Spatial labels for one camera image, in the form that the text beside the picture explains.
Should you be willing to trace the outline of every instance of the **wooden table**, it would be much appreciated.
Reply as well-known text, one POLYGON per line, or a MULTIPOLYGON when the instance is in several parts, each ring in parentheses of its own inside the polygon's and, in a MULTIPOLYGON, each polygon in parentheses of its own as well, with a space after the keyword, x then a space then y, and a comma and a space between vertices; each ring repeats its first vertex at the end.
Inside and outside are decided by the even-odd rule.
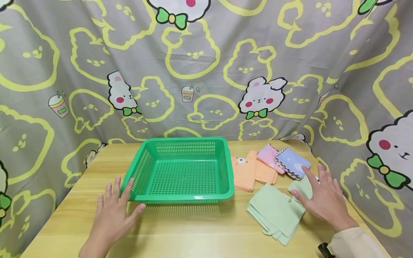
MULTIPOLYGON (((268 141, 229 142, 231 155, 243 157, 259 151, 268 141)), ((317 173, 317 160, 299 141, 271 141, 277 149, 287 146, 308 159, 317 173)), ((116 175, 123 176, 140 144, 106 146, 57 208, 21 258, 75 258, 87 239, 94 218, 97 195, 116 175)), ((288 193, 291 179, 279 176, 275 186, 288 193)), ((148 206, 136 228, 112 247, 110 258, 311 258, 322 257, 317 246, 329 243, 331 227, 306 212, 287 247, 264 235, 261 226, 246 213, 253 193, 236 190, 231 200, 219 205, 148 206)), ((353 207, 351 216, 374 235, 353 207)))

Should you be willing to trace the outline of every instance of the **beige sleeve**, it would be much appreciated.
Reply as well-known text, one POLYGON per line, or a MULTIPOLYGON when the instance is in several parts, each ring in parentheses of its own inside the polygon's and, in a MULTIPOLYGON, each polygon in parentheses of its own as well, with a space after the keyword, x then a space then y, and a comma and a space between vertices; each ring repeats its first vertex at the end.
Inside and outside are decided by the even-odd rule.
POLYGON ((360 227, 336 233, 328 249, 337 258, 386 258, 373 238, 360 227))

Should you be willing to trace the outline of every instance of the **gray curtain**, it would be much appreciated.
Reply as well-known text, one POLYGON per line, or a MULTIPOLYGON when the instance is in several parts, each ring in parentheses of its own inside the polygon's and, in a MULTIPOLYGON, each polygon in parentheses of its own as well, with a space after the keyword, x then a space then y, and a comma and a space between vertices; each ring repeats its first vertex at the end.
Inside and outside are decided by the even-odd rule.
POLYGON ((411 256, 411 1, 0 5, 0 257, 105 145, 212 135, 305 142, 392 257, 411 256))

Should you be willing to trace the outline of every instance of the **wrist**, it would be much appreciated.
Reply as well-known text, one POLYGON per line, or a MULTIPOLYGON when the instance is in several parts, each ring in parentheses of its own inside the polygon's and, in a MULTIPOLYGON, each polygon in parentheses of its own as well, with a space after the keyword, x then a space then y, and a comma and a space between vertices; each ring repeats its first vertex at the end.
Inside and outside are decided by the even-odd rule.
POLYGON ((86 240, 79 252, 79 258, 105 258, 111 248, 111 244, 92 236, 86 240))
POLYGON ((333 227, 334 231, 336 233, 353 228, 353 227, 358 227, 358 223, 350 217, 350 215, 343 216, 343 217, 336 217, 333 220, 331 220, 330 225, 333 227))

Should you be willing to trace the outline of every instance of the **small towel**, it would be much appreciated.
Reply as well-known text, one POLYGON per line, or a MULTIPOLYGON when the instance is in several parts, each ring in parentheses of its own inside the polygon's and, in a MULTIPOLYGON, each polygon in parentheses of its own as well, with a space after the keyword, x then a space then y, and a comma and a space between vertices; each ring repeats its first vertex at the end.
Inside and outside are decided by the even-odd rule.
POLYGON ((236 189, 247 192, 254 190, 256 158, 256 151, 250 151, 246 158, 231 157, 236 189))
POLYGON ((257 158, 278 173, 284 174, 285 171, 277 163, 275 163, 274 158, 277 155, 278 150, 272 147, 271 144, 267 144, 260 152, 258 152, 257 158))
POLYGON ((300 193, 302 193, 307 199, 311 199, 313 197, 313 188, 307 176, 304 176, 300 181, 294 180, 287 190, 291 192, 293 189, 300 191, 300 193))
POLYGON ((256 161, 255 180, 263 183, 273 185, 277 182, 278 173, 267 166, 264 162, 256 161))
POLYGON ((311 167, 311 163, 292 149, 286 148, 278 153, 275 157, 275 162, 280 164, 284 171, 293 179, 300 180, 305 176, 302 165, 307 168, 311 167))
POLYGON ((295 199, 269 184, 250 200, 247 213, 263 228, 263 233, 273 236, 286 246, 293 236, 305 209, 295 199))

